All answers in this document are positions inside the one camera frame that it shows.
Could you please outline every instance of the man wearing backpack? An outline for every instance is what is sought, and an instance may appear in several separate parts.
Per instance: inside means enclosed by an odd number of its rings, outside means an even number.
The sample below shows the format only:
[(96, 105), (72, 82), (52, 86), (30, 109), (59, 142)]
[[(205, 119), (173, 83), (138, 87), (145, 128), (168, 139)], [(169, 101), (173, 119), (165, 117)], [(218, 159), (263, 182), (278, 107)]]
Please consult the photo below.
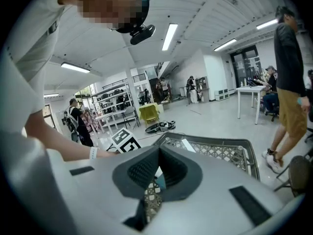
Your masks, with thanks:
[(81, 110), (76, 108), (76, 106), (77, 106), (77, 101), (75, 98), (72, 98), (69, 101), (69, 110), (68, 110), (71, 122), (73, 123), (77, 132), (79, 133), (79, 138), (80, 138), (80, 142), (82, 143), (82, 145), (93, 147), (93, 142), (90, 138), (90, 134), (87, 130), (87, 127), (84, 121), (82, 120), (82, 117), (86, 113), (82, 113)]

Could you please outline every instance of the hand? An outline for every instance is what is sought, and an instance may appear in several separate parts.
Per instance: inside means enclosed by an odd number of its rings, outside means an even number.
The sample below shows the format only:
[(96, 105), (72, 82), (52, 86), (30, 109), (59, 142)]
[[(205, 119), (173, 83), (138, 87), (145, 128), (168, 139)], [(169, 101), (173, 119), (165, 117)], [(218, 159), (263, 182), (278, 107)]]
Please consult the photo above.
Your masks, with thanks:
[(301, 108), (305, 113), (309, 112), (310, 102), (307, 96), (301, 98)]
[(108, 157), (116, 156), (117, 154), (120, 154), (120, 152), (119, 151), (117, 151), (117, 152), (110, 152), (110, 151), (98, 150), (97, 158), (108, 158)]

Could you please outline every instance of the white ceiling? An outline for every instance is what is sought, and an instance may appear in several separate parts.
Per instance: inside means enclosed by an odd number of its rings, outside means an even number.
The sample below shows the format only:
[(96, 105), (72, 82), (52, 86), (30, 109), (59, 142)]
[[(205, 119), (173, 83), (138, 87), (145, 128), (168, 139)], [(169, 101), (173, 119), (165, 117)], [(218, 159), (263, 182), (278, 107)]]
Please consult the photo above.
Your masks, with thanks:
[[(198, 48), (214, 49), (232, 38), (237, 43), (226, 51), (272, 37), (273, 27), (256, 30), (256, 25), (274, 18), (278, 5), (285, 0), (151, 0), (145, 24), (156, 27), (148, 40), (132, 46), (130, 36), (105, 29), (80, 17), (76, 7), (65, 9), (60, 22), (59, 40), (52, 63), (47, 67), (46, 89), (64, 96), (73, 94), (88, 84), (119, 73), (127, 68), (139, 68), (190, 57)], [(168, 51), (162, 51), (169, 23), (178, 29)], [(90, 74), (59, 67), (67, 61), (82, 67), (92, 66)]]

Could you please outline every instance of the floor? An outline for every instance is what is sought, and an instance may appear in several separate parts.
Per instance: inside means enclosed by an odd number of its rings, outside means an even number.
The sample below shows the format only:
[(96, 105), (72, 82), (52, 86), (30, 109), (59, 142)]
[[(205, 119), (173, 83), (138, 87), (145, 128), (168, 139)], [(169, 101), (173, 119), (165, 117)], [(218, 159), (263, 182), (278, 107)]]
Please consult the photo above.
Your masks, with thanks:
[[(180, 104), (171, 107), (160, 115), (160, 120), (176, 121), (175, 133), (185, 133), (187, 135), (211, 137), (211, 138), (234, 138), (247, 139), (252, 143), (255, 156), (257, 159), (261, 182), (271, 189), (275, 189), (282, 181), (288, 179), (288, 171), (286, 171), (280, 180), (276, 179), (276, 175), (267, 166), (265, 159), (262, 157), (262, 151), (266, 150), (273, 140), (276, 128), (279, 125), (279, 120), (275, 119), (271, 122), (270, 116), (265, 116), (260, 112), (258, 124), (255, 125), (256, 103), (254, 108), (251, 108), (251, 96), (241, 96), (241, 118), (237, 119), (237, 95), (232, 95), (229, 99), (224, 101), (215, 101), (199, 104)], [(135, 121), (130, 122), (130, 131), (139, 140), (141, 146), (148, 146), (155, 142), (162, 135), (161, 132), (157, 134), (146, 134), (145, 124), (142, 123), (140, 127), (135, 127)], [(98, 134), (101, 141), (101, 146), (105, 149), (111, 144), (108, 129), (106, 133)], [(284, 157), (285, 165), (288, 165), (291, 158), (296, 155), (304, 155), (313, 145), (312, 141), (304, 143), (306, 135), (297, 144), (297, 146)], [(92, 139), (97, 143), (97, 138), (92, 136)], [(284, 203), (289, 202), (293, 195), (289, 188), (282, 188), (277, 192), (277, 195)]]

